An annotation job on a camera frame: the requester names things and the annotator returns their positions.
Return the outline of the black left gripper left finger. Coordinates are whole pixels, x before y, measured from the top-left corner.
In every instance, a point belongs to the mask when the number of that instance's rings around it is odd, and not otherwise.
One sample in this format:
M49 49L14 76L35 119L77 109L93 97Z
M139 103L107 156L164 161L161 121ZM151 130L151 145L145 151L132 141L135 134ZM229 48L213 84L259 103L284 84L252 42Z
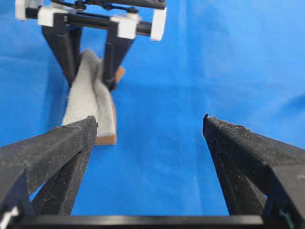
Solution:
M93 116L0 149L0 212L70 215L96 141Z

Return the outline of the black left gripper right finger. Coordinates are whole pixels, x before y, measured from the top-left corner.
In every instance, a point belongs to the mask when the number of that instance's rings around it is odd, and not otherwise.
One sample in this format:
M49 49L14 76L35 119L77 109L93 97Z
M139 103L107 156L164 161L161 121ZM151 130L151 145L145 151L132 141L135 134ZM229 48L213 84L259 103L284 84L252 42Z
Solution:
M304 228L304 149L208 115L203 136L230 215L261 216L268 228Z

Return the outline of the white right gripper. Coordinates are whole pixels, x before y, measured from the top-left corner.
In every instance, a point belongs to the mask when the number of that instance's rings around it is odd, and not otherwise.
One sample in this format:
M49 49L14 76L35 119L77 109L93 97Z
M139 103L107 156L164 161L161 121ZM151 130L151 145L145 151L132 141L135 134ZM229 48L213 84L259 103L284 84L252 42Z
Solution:
M124 14L105 16L85 13L88 5L105 10L123 10ZM82 26L108 30L105 43L102 83L116 87L116 72L137 35L154 42L163 38L167 5L164 0L41 0L15 1L15 17L20 21L37 19L42 34L72 85L80 64Z

